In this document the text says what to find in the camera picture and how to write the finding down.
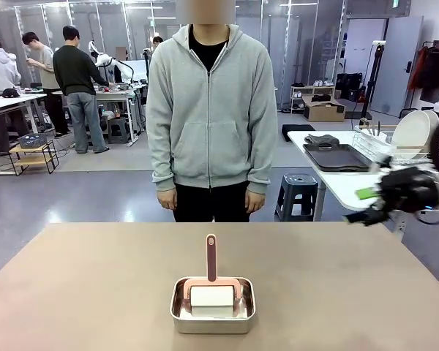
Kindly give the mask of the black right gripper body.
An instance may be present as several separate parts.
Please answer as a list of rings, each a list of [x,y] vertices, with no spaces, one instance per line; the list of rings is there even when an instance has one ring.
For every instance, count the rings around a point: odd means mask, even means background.
[[[378,188],[378,206],[384,212],[415,213],[439,205],[434,174],[417,167],[391,171],[380,179]]]

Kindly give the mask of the dark brown serving tray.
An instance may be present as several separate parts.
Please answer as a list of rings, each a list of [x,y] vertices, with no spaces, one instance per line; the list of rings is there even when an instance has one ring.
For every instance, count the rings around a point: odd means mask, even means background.
[[[323,172],[368,172],[372,161],[348,144],[304,144],[311,161]]]

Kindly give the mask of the person's right forearm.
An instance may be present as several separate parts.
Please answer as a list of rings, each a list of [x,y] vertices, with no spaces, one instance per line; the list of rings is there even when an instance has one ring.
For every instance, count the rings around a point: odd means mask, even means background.
[[[170,125],[162,119],[147,121],[148,144],[153,166],[153,182],[158,192],[175,188],[171,170]]]

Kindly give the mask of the person's left forearm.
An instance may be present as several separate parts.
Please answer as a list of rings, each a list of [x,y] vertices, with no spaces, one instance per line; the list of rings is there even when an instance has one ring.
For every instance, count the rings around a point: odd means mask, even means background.
[[[262,118],[251,128],[251,169],[248,172],[248,190],[264,195],[270,184],[269,173],[277,144],[277,117]]]

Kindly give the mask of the black flat floor cushion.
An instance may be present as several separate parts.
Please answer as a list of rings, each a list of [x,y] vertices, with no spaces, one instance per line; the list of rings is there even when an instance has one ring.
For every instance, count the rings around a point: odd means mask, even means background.
[[[289,132],[314,132],[315,128],[309,124],[283,124],[281,128],[282,136],[285,142],[290,142]]]

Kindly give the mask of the white side table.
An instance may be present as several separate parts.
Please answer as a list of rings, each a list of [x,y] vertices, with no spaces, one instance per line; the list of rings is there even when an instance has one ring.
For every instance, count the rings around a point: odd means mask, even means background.
[[[305,137],[308,134],[312,135],[332,135],[336,137],[341,143],[353,145],[354,131],[314,131],[303,132],[295,131],[289,132],[288,137],[298,150],[304,155],[307,161],[311,164],[313,170],[317,173],[319,180],[318,196],[316,202],[316,212],[314,221],[321,220],[323,204],[325,200],[326,190],[329,190],[339,203],[350,211],[362,211],[367,208],[374,199],[360,200],[356,196],[356,190],[374,186],[380,179],[381,174],[373,173],[329,173],[320,170],[310,159],[310,156],[304,149]]]

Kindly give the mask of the grey folded cloth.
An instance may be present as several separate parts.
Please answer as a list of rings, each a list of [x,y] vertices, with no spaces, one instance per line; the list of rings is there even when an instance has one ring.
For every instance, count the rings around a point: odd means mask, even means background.
[[[339,140],[332,135],[307,135],[304,141],[314,146],[338,146],[340,144]]]

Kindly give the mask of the grey blue door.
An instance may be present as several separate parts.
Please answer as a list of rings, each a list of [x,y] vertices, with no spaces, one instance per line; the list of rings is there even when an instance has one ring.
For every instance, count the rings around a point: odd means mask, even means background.
[[[389,96],[387,105],[392,116],[405,107],[410,75],[418,51],[424,18],[408,16],[392,18],[387,33],[386,55],[389,60]]]

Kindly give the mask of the orange hanging jacket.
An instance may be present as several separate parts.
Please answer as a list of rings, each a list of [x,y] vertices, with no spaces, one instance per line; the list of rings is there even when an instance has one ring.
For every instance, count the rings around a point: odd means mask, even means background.
[[[421,86],[421,74],[424,69],[424,64],[427,58],[429,48],[423,46],[419,51],[416,59],[416,64],[408,88],[414,91]]]

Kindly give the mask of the white shoe rack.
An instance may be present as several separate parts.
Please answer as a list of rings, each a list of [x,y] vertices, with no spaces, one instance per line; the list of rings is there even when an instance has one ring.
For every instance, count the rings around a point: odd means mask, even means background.
[[[302,111],[304,109],[304,98],[307,96],[328,94],[334,96],[335,86],[332,82],[316,80],[312,85],[304,85],[303,83],[294,83],[290,87],[289,108],[291,112],[294,110]]]

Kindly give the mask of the person in dark green sweater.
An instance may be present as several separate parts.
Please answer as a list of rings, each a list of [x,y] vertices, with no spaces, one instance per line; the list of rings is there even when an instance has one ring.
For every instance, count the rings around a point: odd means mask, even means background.
[[[86,154],[92,144],[94,153],[104,153],[109,148],[100,127],[94,84],[104,87],[110,84],[89,55],[78,48],[79,31],[73,26],[64,26],[62,34],[64,45],[53,54],[53,71],[72,118],[75,151]]]

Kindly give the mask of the person in beige shirt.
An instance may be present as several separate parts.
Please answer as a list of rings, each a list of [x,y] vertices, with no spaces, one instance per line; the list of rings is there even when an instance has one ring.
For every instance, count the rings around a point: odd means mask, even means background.
[[[54,94],[59,90],[56,76],[53,70],[53,51],[40,42],[39,37],[34,32],[26,32],[22,36],[22,42],[30,50],[37,52],[39,59],[28,58],[28,65],[37,68],[40,71],[40,79],[44,98],[45,109],[55,129],[57,138],[64,137],[70,133],[65,113],[63,110],[62,98],[58,94]]]

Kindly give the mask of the person in white hoodie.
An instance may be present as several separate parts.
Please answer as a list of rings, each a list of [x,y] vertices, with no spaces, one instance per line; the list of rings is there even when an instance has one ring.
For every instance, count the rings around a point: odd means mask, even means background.
[[[16,67],[15,61],[12,60],[0,42],[0,97],[3,91],[20,85],[21,75]],[[9,153],[10,142],[7,131],[7,118],[12,122],[18,136],[24,136],[29,133],[26,120],[23,117],[21,109],[11,110],[6,114],[0,114],[0,156],[6,156]]]

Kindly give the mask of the pink handled lint roller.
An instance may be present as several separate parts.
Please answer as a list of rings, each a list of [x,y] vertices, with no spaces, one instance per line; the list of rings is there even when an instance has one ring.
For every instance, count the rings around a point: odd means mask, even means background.
[[[217,237],[206,236],[206,275],[188,278],[184,300],[193,317],[233,318],[239,313],[241,284],[237,278],[217,274]]]

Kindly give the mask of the wooden shelf black frame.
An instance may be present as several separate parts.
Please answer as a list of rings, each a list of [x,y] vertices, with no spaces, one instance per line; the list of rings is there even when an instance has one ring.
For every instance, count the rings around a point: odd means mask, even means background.
[[[52,174],[59,166],[59,156],[52,140],[37,148],[22,148],[19,144],[9,151],[13,172],[19,176],[29,167],[46,167]]]

